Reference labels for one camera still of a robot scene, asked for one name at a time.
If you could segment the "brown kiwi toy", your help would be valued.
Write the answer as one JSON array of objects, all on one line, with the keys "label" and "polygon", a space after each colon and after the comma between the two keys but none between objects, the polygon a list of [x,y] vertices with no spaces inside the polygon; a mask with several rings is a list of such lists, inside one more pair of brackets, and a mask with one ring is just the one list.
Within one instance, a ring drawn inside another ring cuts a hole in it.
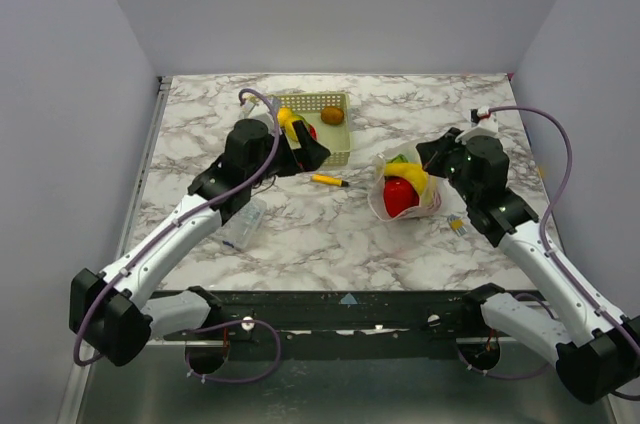
[{"label": "brown kiwi toy", "polygon": [[337,126],[344,121],[345,114],[344,111],[339,107],[326,106],[322,109],[320,118],[322,122],[327,125]]}]

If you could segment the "yellow green mango toy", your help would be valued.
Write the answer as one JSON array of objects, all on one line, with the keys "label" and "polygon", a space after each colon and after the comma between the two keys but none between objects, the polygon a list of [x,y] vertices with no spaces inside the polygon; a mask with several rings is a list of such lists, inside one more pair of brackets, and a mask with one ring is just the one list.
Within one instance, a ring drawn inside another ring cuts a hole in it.
[{"label": "yellow green mango toy", "polygon": [[298,136],[294,128],[294,124],[297,122],[302,123],[306,129],[309,129],[308,122],[299,114],[296,114],[288,107],[281,107],[277,114],[278,123],[281,129],[285,131],[286,136],[298,142]]}]

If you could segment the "beige perforated plastic basket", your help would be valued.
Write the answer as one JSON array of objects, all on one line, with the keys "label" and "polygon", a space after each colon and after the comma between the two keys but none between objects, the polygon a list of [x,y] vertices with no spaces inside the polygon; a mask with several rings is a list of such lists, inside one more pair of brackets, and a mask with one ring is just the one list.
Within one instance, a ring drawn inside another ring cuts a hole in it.
[{"label": "beige perforated plastic basket", "polygon": [[[349,97],[346,93],[270,94],[267,99],[274,108],[289,108],[295,114],[302,116],[314,128],[317,141],[331,152],[322,168],[342,167],[348,164],[352,139]],[[326,107],[339,108],[344,114],[342,122],[336,125],[325,123],[321,119],[321,113]]]}]

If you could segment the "clear plastic box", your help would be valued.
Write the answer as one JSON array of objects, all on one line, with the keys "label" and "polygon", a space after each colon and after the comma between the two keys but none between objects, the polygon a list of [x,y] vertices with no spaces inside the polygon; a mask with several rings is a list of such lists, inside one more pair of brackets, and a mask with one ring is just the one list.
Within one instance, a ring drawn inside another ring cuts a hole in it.
[{"label": "clear plastic box", "polygon": [[260,227],[267,210],[267,204],[259,198],[252,198],[238,213],[215,233],[216,239],[232,249],[244,251],[251,243]]}]

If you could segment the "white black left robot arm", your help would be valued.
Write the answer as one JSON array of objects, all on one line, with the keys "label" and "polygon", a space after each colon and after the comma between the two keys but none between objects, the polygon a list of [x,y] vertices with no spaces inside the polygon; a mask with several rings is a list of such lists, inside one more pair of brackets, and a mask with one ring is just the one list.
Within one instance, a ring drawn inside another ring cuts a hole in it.
[{"label": "white black left robot arm", "polygon": [[318,170],[329,150],[302,122],[292,148],[278,128],[257,119],[236,122],[223,153],[188,186],[170,215],[133,250],[99,272],[83,269],[70,285],[69,327],[115,366],[131,362],[154,334],[191,330],[214,337],[222,316],[202,289],[169,300],[153,293],[204,238],[222,228],[251,199],[252,187],[272,177]]}]

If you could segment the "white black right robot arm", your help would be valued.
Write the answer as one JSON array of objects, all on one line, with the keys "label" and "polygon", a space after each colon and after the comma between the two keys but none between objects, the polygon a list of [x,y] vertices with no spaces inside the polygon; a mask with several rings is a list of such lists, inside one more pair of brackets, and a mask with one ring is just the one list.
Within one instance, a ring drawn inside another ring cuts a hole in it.
[{"label": "white black right robot arm", "polygon": [[557,313],[542,315],[494,289],[464,306],[460,323],[480,336],[493,328],[552,365],[564,387],[593,404],[639,376],[639,320],[602,296],[552,239],[529,204],[507,185],[509,158],[496,137],[461,139],[449,129],[416,146],[426,171],[449,182],[472,226],[511,259]]}]

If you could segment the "yellow banana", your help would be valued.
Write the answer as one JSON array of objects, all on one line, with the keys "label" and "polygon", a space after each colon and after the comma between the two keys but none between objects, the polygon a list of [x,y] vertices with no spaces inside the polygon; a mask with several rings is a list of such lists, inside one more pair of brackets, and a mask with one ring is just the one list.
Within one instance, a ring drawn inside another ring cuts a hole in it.
[{"label": "yellow banana", "polygon": [[428,174],[420,164],[416,163],[387,163],[384,167],[383,175],[385,177],[397,177],[406,180],[419,196],[424,193],[429,183]]}]

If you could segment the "small yellow blue clip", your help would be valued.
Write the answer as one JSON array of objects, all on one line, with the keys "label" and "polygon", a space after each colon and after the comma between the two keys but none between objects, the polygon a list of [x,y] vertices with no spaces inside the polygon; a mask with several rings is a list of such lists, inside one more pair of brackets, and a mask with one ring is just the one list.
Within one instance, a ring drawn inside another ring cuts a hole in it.
[{"label": "small yellow blue clip", "polygon": [[457,236],[464,236],[467,233],[461,217],[451,214],[447,217],[447,223]]}]

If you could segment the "clear zip top bag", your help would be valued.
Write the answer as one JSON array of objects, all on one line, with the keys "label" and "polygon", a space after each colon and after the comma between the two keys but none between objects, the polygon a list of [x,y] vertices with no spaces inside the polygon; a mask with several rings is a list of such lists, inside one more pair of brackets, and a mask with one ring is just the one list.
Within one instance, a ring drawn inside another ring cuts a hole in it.
[{"label": "clear zip top bag", "polygon": [[428,217],[441,207],[439,181],[425,171],[417,144],[409,141],[373,158],[367,199],[381,221]]}]

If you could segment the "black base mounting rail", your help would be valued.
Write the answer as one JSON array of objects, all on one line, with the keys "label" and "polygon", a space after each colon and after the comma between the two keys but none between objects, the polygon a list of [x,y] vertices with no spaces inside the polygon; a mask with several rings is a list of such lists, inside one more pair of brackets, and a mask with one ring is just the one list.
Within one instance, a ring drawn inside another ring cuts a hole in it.
[{"label": "black base mounting rail", "polygon": [[227,342],[233,360],[453,359],[458,342],[487,339],[480,305],[496,284],[471,291],[206,291],[212,311],[202,332],[192,325],[159,335],[184,340],[197,358]]}]

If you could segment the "red tomato toy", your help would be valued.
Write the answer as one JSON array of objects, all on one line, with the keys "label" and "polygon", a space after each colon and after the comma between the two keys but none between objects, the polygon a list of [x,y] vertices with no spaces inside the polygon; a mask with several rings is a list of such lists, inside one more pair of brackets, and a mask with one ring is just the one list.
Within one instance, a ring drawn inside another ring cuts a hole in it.
[{"label": "red tomato toy", "polygon": [[385,180],[383,202],[390,218],[395,218],[412,207],[419,205],[420,197],[404,179],[390,177]]}]

